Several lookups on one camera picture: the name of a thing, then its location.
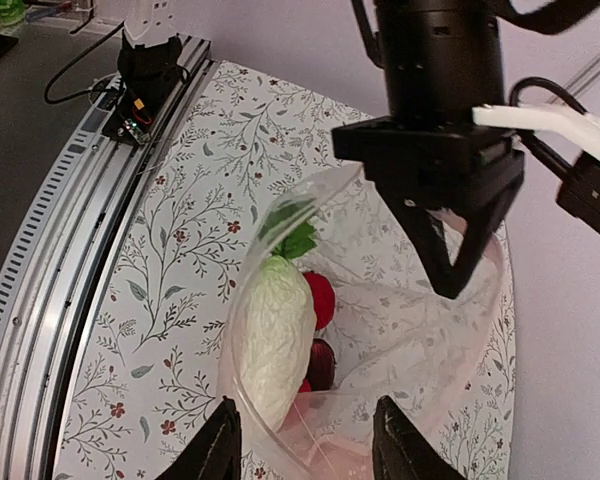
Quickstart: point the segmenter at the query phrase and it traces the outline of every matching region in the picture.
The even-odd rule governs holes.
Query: floral tablecloth
[[[119,252],[82,362],[55,480],[153,479],[216,405],[224,321],[259,217],[303,177],[339,164],[330,129],[364,115],[224,63],[156,171]],[[428,438],[468,479],[504,479],[513,421],[514,311],[506,272],[464,396]],[[403,255],[415,255],[413,251]],[[383,272],[373,269],[374,279]],[[243,478],[280,478],[249,451]]]

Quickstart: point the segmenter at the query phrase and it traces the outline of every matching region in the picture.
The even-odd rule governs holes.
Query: white cabbage
[[[316,327],[311,289],[288,260],[267,259],[246,312],[240,377],[260,417],[277,431],[307,372]]]

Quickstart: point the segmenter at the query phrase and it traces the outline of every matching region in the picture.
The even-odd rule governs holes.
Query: table
[[[155,478],[215,401],[240,262],[281,192],[338,165],[329,130],[365,118],[296,85],[223,63],[135,212],[90,335],[55,480]],[[469,479],[507,477],[515,393],[513,284],[464,395],[428,440]],[[245,451],[243,478],[279,478]]]

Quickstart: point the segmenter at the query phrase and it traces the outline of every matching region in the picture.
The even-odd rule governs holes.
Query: white wall
[[[374,115],[386,111],[381,72],[364,57],[347,0],[175,1],[180,30],[212,40],[217,58]],[[546,2],[515,3],[529,9]],[[124,5],[100,0],[99,15],[121,18]],[[503,42],[509,85],[527,75],[564,83],[600,50],[600,11],[555,38],[505,25]],[[600,85],[582,100],[600,113]],[[519,349],[511,478],[595,480],[600,238],[555,205],[556,188],[557,181],[529,159],[526,185],[508,219]]]

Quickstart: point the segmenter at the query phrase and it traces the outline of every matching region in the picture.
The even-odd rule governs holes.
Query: dark surface
[[[0,270],[31,200],[89,102],[49,106],[47,80],[97,36],[42,26],[22,26],[20,43],[0,61]],[[69,71],[53,91],[89,87],[116,69],[119,40],[112,39]]]

